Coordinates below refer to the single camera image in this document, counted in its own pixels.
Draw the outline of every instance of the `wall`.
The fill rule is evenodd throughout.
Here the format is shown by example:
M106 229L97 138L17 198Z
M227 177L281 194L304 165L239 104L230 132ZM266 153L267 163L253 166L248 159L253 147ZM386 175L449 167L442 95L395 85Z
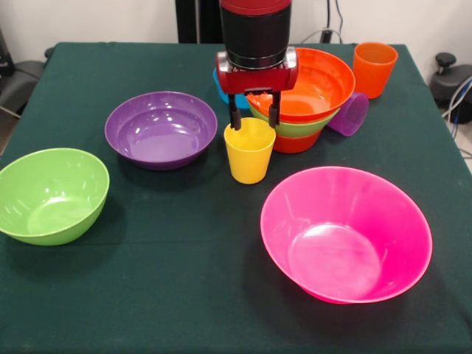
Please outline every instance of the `wall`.
M331 27L337 30L334 3L331 0ZM293 4L292 43L326 26L325 0L294 0ZM345 43L406 44L427 81L437 68L438 52L453 52L458 63L472 63L471 0L339 0L339 6ZM318 40L319 35L311 39Z
M337 29L339 19L331 2L331 26ZM326 1L293 4L291 42L296 43L325 26ZM471 0L339 0L339 4L345 43L405 43L425 79L436 69L434 56L439 51L451 51L458 62L472 63ZM58 41L178 40L173 0L0 0L0 25L17 61L42 59L44 50Z
M178 41L174 0L0 0L0 26L14 61L58 41Z

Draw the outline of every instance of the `black cylinder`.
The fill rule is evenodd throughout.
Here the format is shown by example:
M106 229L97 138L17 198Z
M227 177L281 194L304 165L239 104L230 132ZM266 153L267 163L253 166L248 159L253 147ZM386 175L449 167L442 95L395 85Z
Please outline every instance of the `black cylinder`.
M221 8L223 39L229 61L242 69L280 64L290 35L291 5L269 15L247 16Z

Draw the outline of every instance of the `dark green table cover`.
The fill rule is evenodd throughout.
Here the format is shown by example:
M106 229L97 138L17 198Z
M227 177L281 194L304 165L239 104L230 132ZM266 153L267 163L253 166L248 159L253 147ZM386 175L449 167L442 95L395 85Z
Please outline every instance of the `dark green table cover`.
M352 44L316 47L351 64ZM386 91L355 136L325 129L306 153L274 153L253 186L229 174L228 114L212 81L220 48L56 47L0 167L35 150L80 148L105 162L111 187L97 222L69 245L0 239L0 353L471 353L471 174L407 48L397 46ZM103 134L117 105L159 90L200 97L220 123L207 153L170 172L123 161ZM406 294L330 305L266 254L267 194L296 171L329 164L389 179L426 214L434 255Z

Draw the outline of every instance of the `plastic bowl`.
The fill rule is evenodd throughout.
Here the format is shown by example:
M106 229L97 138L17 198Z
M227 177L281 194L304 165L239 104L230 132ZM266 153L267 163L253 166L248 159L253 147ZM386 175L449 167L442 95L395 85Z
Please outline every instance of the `plastic bowl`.
M79 238L101 213L106 166L81 150L42 150L0 171L0 232L39 246Z
M160 91L131 98L111 112L105 137L119 155L149 170L194 161L215 138L215 112L202 100Z
M315 145L321 133L322 131L318 131L315 134L300 138L288 138L277 135L274 150L278 153L302 153Z
M338 110L353 94L355 78L340 58L317 49L297 48L299 74L293 89L282 92L282 122L313 122ZM271 94L247 96L249 104L268 116Z
M254 106L249 105L249 108L251 109L254 118L264 119L266 122L268 122L268 117L260 113ZM280 124L275 127L275 132L277 133L277 135L286 136L288 138L299 138L313 135L323 129L326 124L328 124L331 119L336 115L337 112L338 110L334 111L332 114L325 117L324 119L312 123L293 124L280 122Z
M260 227L272 260L309 294L338 304L409 290L431 260L420 208L394 184L348 167L316 167L278 184Z
M218 90L218 95L220 96L221 100L228 104L229 99L228 95L223 92L220 86L220 82L218 81L218 75L216 74L216 69L213 70L213 80L215 81L216 89ZM243 94L236 94L235 95L236 106L239 109L248 109L249 104L248 100Z

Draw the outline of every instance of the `orange bowl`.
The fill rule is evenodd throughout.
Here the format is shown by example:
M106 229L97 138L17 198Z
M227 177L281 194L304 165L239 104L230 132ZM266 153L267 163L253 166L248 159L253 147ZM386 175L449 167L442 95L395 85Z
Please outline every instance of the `orange bowl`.
M306 123L324 119L353 94L355 78L340 58L322 50L296 48L299 74L293 89L282 92L280 120ZM268 116L271 94L249 94L247 100Z
M286 136L277 135L274 143L274 150L278 153L301 153L310 149L315 145L322 129L315 134L303 136L301 138L288 138Z

